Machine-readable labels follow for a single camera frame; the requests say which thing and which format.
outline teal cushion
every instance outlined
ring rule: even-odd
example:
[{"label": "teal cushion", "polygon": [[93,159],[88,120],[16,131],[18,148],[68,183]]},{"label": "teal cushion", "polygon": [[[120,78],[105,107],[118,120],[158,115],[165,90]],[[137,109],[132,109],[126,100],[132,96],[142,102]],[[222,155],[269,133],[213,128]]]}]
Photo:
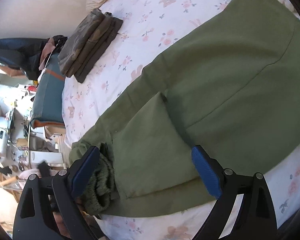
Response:
[{"label": "teal cushion", "polygon": [[35,123],[55,123],[64,125],[62,118],[62,91],[65,85],[65,76],[61,74],[58,65],[58,54],[51,55],[47,69],[42,75],[35,95],[31,125]]}]

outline green fabric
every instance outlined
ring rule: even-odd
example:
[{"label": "green fabric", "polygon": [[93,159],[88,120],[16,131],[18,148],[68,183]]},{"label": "green fabric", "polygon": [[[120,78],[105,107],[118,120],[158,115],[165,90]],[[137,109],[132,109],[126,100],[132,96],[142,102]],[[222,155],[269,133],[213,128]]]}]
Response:
[{"label": "green fabric", "polygon": [[237,174],[266,173],[300,143],[300,21],[277,0],[232,0],[143,69],[73,144],[71,162],[81,141],[108,145],[120,197],[104,214],[213,200],[191,163],[196,144]]},{"label": "green fabric", "polygon": [[[80,142],[79,150],[84,154],[89,144]],[[114,170],[111,162],[103,154],[107,150],[106,145],[100,146],[100,160],[93,172],[82,196],[86,209],[95,214],[107,209],[110,205],[111,193],[114,191]]]}]

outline white cabinet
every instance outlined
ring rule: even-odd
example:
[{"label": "white cabinet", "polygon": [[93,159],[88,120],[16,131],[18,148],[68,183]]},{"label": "white cabinet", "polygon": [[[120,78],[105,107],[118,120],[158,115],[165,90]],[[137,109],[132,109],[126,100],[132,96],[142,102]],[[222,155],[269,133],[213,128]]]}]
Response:
[{"label": "white cabinet", "polygon": [[61,164],[63,163],[62,154],[54,152],[38,152],[29,151],[30,166],[35,168],[38,164],[45,161],[51,164]]}]

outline camouflage fabric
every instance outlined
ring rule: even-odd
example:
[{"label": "camouflage fabric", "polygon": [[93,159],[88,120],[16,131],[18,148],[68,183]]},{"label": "camouflage fabric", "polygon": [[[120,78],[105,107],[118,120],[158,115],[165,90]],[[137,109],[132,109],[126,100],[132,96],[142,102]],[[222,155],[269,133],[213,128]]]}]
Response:
[{"label": "camouflage fabric", "polygon": [[76,80],[79,83],[83,83],[84,82],[84,80],[86,79],[87,75],[92,70],[94,64],[103,55],[103,53],[106,51],[106,49],[108,48],[108,46],[110,45],[110,43],[117,36],[117,33],[118,33],[119,29],[122,26],[122,23],[123,23],[122,20],[120,20],[118,18],[114,18],[114,17],[112,18],[111,25],[108,28],[108,30],[98,40],[98,42],[95,44],[95,46],[93,47],[93,49],[87,55],[87,57],[84,60],[84,62],[81,64],[80,68],[74,74]]},{"label": "camouflage fabric", "polygon": [[73,62],[79,56],[81,50],[85,46],[87,40],[94,33],[97,27],[104,20],[105,15],[99,10],[94,9],[79,24],[68,40],[58,56],[58,64],[62,74],[66,74],[71,68]]},{"label": "camouflage fabric", "polygon": [[71,77],[74,73],[77,72],[77,70],[82,65],[83,61],[88,56],[89,52],[93,49],[93,47],[102,37],[102,35],[105,34],[105,32],[109,29],[112,18],[113,17],[111,13],[105,13],[104,19],[102,20],[100,25],[95,29],[93,34],[91,34],[91,36],[88,38],[80,54],[77,56],[76,60],[72,63],[71,68],[69,68],[68,72],[66,73],[67,77]]}]

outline floral bedsheet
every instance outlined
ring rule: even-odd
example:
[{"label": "floral bedsheet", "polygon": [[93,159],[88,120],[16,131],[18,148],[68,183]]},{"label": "floral bedsheet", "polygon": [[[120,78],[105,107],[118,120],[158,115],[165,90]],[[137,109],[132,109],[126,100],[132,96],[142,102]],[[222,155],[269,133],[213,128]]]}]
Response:
[{"label": "floral bedsheet", "polygon": [[[123,19],[115,40],[83,84],[66,78],[63,119],[66,143],[78,141],[158,54],[208,21],[231,0],[108,0],[101,6]],[[300,207],[300,146],[265,175],[280,226]],[[223,235],[239,211],[238,197]],[[168,216],[125,218],[103,215],[101,229],[112,240],[192,239],[214,202]]]}]

